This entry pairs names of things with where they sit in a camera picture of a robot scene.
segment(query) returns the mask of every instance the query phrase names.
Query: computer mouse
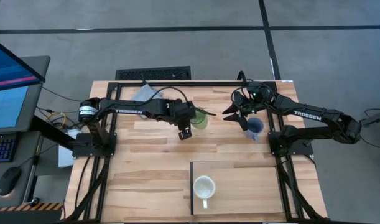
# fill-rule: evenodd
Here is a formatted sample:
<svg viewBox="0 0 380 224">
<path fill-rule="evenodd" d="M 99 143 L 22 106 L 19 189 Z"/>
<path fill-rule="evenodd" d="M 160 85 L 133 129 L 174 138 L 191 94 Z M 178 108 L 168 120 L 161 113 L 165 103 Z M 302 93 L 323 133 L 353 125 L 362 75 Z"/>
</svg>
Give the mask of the computer mouse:
<svg viewBox="0 0 380 224">
<path fill-rule="evenodd" d="M 10 167 L 2 175 L 0 179 L 0 195 L 5 196 L 9 194 L 16 186 L 17 180 L 21 175 L 20 167 Z"/>
</svg>

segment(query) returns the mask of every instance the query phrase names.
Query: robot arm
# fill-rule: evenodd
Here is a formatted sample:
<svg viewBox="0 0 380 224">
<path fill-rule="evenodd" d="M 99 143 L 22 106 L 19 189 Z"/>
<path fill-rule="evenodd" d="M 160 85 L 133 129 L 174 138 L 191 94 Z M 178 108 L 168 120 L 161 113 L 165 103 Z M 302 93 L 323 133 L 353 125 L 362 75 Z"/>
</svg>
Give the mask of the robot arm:
<svg viewBox="0 0 380 224">
<path fill-rule="evenodd" d="M 195 110 L 199 109 L 191 101 L 183 102 L 180 99 L 150 99 L 141 102 L 91 98 L 82 102 L 79 110 L 79 122 L 86 124 L 94 135 L 105 135 L 98 121 L 108 114 L 138 114 L 177 126 L 180 131 L 178 135 L 184 140 L 192 136 L 190 120 L 195 118 Z"/>
<path fill-rule="evenodd" d="M 285 116 L 295 115 L 323 122 L 326 127 L 296 128 L 284 126 L 277 136 L 277 142 L 283 148 L 299 140 L 334 139 L 344 144 L 355 144 L 359 141 L 361 125 L 351 116 L 337 110 L 328 110 L 316 106 L 296 103 L 289 97 L 282 96 L 263 82 L 251 82 L 246 87 L 249 97 L 235 91 L 232 95 L 233 104 L 223 114 L 235 113 L 224 120 L 239 122 L 242 129 L 248 129 L 246 116 L 260 110 L 269 109 L 272 113 Z"/>
</svg>

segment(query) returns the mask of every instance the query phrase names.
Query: white mug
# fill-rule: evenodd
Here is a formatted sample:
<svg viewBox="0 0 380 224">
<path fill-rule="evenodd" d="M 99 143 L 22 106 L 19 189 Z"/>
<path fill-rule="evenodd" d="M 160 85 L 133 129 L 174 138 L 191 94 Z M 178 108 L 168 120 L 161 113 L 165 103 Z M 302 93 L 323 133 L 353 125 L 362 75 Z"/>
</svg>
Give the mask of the white mug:
<svg viewBox="0 0 380 224">
<path fill-rule="evenodd" d="M 195 195 L 203 200 L 203 209 L 208 208 L 208 199 L 211 198 L 216 191 L 216 184 L 208 176 L 200 176 L 194 181 L 193 185 Z"/>
</svg>

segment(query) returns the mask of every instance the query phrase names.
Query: hazard tape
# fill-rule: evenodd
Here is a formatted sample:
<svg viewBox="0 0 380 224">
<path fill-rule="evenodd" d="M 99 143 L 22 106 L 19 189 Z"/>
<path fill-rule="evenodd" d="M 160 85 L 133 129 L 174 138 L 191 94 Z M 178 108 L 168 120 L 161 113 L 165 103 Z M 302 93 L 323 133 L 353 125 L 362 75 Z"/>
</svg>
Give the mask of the hazard tape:
<svg viewBox="0 0 380 224">
<path fill-rule="evenodd" d="M 0 212 L 50 211 L 50 210 L 60 210 L 62 209 L 62 207 L 63 207 L 63 203 L 38 203 L 37 205 L 33 207 L 25 203 L 25 204 L 14 206 L 14 207 L 0 208 Z"/>
</svg>

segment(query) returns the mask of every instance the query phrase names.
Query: green cup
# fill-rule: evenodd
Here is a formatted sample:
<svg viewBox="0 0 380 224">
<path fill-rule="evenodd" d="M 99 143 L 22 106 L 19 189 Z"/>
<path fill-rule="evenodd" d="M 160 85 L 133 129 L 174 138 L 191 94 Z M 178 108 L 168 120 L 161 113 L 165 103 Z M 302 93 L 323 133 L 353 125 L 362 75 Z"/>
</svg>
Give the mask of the green cup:
<svg viewBox="0 0 380 224">
<path fill-rule="evenodd" d="M 208 126 L 208 116 L 196 110 L 195 118 L 191 120 L 191 124 L 194 128 L 205 129 Z"/>
</svg>

